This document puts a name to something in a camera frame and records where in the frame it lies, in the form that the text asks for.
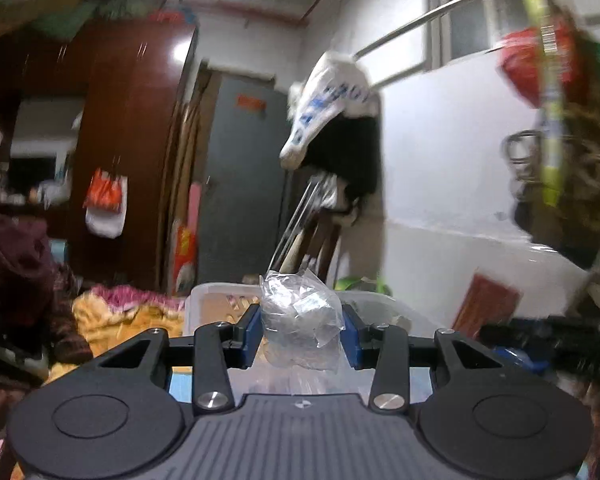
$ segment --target dark brown cloth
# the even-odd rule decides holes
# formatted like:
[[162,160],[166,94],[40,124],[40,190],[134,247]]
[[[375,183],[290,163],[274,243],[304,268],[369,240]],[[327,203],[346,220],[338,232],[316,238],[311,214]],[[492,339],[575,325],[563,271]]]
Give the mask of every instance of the dark brown cloth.
[[0,215],[0,317],[10,327],[34,326],[54,296],[54,261],[46,223]]

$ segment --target clear plastic bin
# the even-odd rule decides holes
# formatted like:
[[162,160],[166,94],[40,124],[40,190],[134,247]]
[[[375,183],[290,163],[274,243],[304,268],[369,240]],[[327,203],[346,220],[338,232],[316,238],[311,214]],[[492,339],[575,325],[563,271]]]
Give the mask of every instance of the clear plastic bin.
[[[422,314],[401,301],[375,292],[338,292],[343,303],[350,304],[368,324],[396,322],[410,335],[433,337],[440,328]],[[228,320],[235,322],[254,301],[260,298],[259,285],[237,283],[205,283],[195,287],[185,302],[184,335],[193,334],[202,324]],[[229,370],[236,402],[242,394],[337,394],[358,393],[367,402],[373,380],[373,370],[356,371],[349,367],[344,352],[336,372],[275,368],[259,351],[248,370]],[[431,394],[428,368],[411,369],[411,402],[422,402]]]

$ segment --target window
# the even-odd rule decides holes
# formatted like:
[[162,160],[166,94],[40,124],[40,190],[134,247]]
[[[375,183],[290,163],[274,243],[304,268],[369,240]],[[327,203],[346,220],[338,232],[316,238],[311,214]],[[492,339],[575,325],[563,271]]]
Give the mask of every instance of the window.
[[[453,0],[429,0],[429,9]],[[530,25],[523,0],[475,0],[429,23],[428,65],[494,48],[510,32]]]

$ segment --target black cloth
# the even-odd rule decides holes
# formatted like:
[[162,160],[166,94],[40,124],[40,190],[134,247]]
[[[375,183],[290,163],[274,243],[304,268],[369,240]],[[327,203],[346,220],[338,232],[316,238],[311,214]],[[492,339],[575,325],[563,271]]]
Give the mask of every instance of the black cloth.
[[309,143],[302,166],[334,173],[347,181],[350,203],[376,192],[380,173],[380,133],[377,118],[333,118]]

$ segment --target window frame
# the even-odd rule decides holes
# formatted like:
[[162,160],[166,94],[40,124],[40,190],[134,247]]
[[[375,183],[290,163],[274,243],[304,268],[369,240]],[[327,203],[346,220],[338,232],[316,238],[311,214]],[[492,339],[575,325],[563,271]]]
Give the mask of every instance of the window frame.
[[[427,11],[433,10],[440,5],[448,2],[449,0],[426,0]],[[482,0],[487,31],[490,38],[491,46],[485,50],[479,50],[472,54],[467,54],[455,59],[451,59],[451,22],[449,13],[445,13],[442,16],[431,20],[427,23],[426,27],[426,56],[425,56],[425,68],[426,70],[435,70],[442,66],[448,65],[449,63],[458,62],[466,59],[467,57],[477,56],[478,54],[484,54],[486,52],[492,52],[493,50],[499,49],[501,46],[498,44],[498,15],[495,9],[495,0]]]

